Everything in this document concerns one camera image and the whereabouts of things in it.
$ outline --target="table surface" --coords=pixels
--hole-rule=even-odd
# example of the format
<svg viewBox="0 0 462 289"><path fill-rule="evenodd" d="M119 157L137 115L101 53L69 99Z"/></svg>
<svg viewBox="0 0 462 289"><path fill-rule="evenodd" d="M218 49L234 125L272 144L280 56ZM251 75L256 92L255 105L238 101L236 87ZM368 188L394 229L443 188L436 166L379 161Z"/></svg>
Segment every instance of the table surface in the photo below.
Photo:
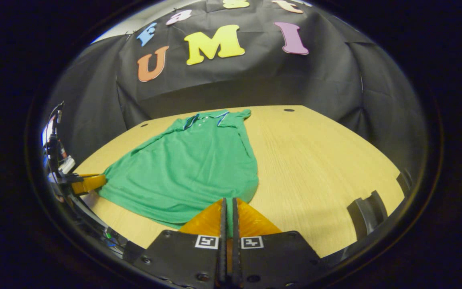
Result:
<svg viewBox="0 0 462 289"><path fill-rule="evenodd" d="M398 169L348 128L304 106L250 106L247 135L258 161L258 189L249 203L282 231L297 230L319 256L356 241L347 206L377 190L388 215L403 200ZM228 108L238 112L245 108ZM113 139L75 172L102 173L124 154L187 113L145 121ZM171 229L99 197L82 197L111 228L147 248Z"/></svg>

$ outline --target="foam letter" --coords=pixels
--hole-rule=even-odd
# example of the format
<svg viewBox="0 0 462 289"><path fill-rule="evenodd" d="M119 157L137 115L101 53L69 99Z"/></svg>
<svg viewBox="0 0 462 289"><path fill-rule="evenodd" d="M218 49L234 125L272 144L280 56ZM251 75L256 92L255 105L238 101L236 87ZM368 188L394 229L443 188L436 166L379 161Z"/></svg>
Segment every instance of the foam letter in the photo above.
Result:
<svg viewBox="0 0 462 289"><path fill-rule="evenodd" d="M163 46L158 48L154 54L156 54L156 68L153 71L149 71L149 58L152 54L145 55L137 61L138 63L138 79L142 82L147 82L149 80L155 79L163 71L165 66L165 52L167 51L168 46Z"/></svg>
<svg viewBox="0 0 462 289"><path fill-rule="evenodd" d="M293 13L304 13L304 11L296 9L297 5L293 3L288 3L285 0L273 0L272 2L277 3L281 8L285 9L286 11L290 11Z"/></svg>
<svg viewBox="0 0 462 289"><path fill-rule="evenodd" d="M224 0L224 8L244 8L251 5L247 0Z"/></svg>
<svg viewBox="0 0 462 289"><path fill-rule="evenodd" d="M140 41L142 41L142 46L149 42L149 40L151 40L154 36L154 26L156 26L156 22L147 26L147 28L145 28L144 31L136 37L136 39L140 39Z"/></svg>
<svg viewBox="0 0 462 289"><path fill-rule="evenodd" d="M188 10L185 10L185 11L181 11L180 13L178 14L175 14L174 16L172 16L169 21L167 21L167 25L171 25L171 24L174 24L178 21L182 21L182 20L185 20L185 19L188 19L192 14L191 14L192 10L188 9Z"/></svg>
<svg viewBox="0 0 462 289"><path fill-rule="evenodd" d="M284 37L283 50L286 53L302 54L306 55L310 53L306 47L302 44L299 36L299 26L286 22L274 22L276 26L281 28L281 33Z"/></svg>
<svg viewBox="0 0 462 289"><path fill-rule="evenodd" d="M215 57L217 48L220 46L219 57L231 57L244 55L245 49L240 47L236 31L238 25L222 26L215 32L213 38L209 38L202 32L192 33L185 37L188 41L189 59L186 61L188 65L198 64L204 60L200 55L199 50L204 53L209 59Z"/></svg>

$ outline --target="green polo shirt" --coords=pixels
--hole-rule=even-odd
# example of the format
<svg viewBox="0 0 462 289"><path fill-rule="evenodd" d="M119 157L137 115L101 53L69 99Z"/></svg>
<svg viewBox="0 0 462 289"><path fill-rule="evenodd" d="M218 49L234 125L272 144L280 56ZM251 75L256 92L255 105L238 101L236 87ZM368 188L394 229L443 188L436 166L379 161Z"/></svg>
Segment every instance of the green polo shirt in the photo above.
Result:
<svg viewBox="0 0 462 289"><path fill-rule="evenodd" d="M220 110L177 119L108 167L99 195L174 228L226 197L231 235L231 198L249 202L258 186L244 125L250 115Z"/></svg>

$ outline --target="yellow letter m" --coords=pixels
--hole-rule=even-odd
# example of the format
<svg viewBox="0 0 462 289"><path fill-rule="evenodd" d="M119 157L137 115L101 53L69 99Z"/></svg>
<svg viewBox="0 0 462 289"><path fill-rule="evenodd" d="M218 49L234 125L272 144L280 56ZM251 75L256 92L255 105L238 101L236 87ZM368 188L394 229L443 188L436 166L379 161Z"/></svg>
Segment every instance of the yellow letter m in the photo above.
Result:
<svg viewBox="0 0 462 289"><path fill-rule="evenodd" d="M231 57L244 55L245 49L240 47L236 31L238 25L222 26L215 32L213 38L209 38L202 32L192 33L185 37L188 41L189 59L186 61L188 65L198 64L203 62L204 57L200 55L199 50L204 53L209 59L215 57L217 48L220 46L219 57Z"/></svg>

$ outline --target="wooden table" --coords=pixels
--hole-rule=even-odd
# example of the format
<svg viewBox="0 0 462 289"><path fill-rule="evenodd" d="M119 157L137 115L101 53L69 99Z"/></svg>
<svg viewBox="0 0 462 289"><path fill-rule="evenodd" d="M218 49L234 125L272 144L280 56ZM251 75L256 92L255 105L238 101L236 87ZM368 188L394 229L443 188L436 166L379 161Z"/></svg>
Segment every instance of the wooden table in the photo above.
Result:
<svg viewBox="0 0 462 289"><path fill-rule="evenodd" d="M299 231L319 256L356 241L347 210L352 201L377 190L389 215L403 200L395 165L348 128L304 106L247 108L252 114L245 126L259 177L258 190L249 204L282 231ZM231 112L243 109L229 108ZM102 173L176 119L194 114L145 121L97 150L75 172ZM111 228L144 248L162 230L171 229L94 192L83 198Z"/></svg>

